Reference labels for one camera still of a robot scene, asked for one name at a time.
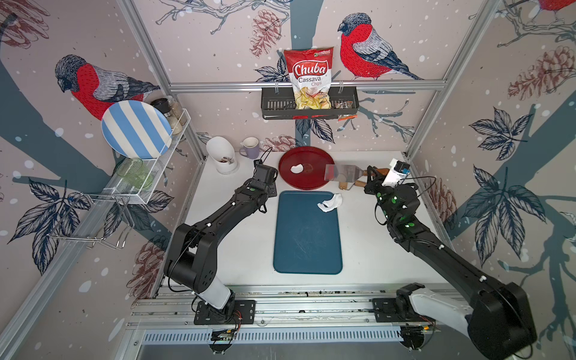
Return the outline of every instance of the blue tray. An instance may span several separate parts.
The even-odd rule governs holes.
[[[278,200],[274,269],[290,274],[330,274],[342,271],[338,210],[328,213],[318,203],[328,191],[283,191]]]

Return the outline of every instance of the white tissue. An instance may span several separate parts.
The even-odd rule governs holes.
[[[292,171],[295,174],[300,174],[303,170],[304,166],[302,166],[302,164],[298,164],[290,168],[290,171]]]
[[[318,203],[318,207],[320,208],[320,210],[322,210],[325,213],[334,210],[335,208],[339,207],[340,205],[342,205],[342,195],[341,194],[334,194],[332,199],[325,200],[322,203]]]

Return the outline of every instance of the chip bag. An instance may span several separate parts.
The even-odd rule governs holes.
[[[334,48],[284,50],[297,109],[330,109]]]

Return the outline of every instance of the green glass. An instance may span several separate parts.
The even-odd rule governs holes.
[[[153,174],[144,165],[142,159],[126,159],[116,171],[118,176],[136,189],[146,190],[152,186]]]

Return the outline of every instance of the blue and white striped plate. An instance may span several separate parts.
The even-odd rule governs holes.
[[[102,117],[104,138],[128,158],[155,159],[164,154],[172,143],[171,132],[166,117],[141,101],[120,101]]]

